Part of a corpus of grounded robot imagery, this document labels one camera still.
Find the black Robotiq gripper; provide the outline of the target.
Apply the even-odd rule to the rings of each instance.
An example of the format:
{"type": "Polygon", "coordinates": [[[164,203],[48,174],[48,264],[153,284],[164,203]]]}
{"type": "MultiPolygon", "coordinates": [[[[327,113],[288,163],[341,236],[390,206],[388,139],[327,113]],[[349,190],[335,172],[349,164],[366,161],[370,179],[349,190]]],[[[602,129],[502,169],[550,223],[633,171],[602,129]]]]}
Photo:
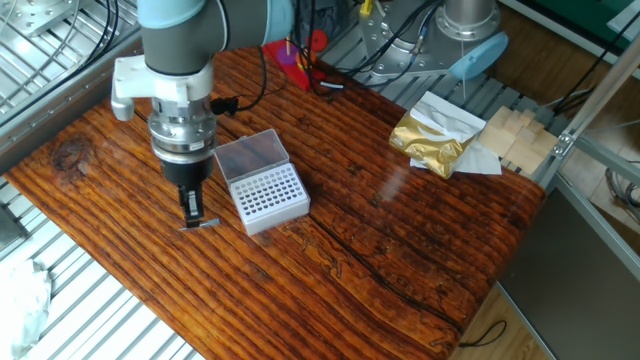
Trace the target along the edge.
{"type": "Polygon", "coordinates": [[[162,160],[161,169],[164,177],[178,186],[179,203],[184,213],[185,227],[199,227],[204,217],[201,183],[213,172],[213,158],[208,157],[189,164],[162,160]]]}

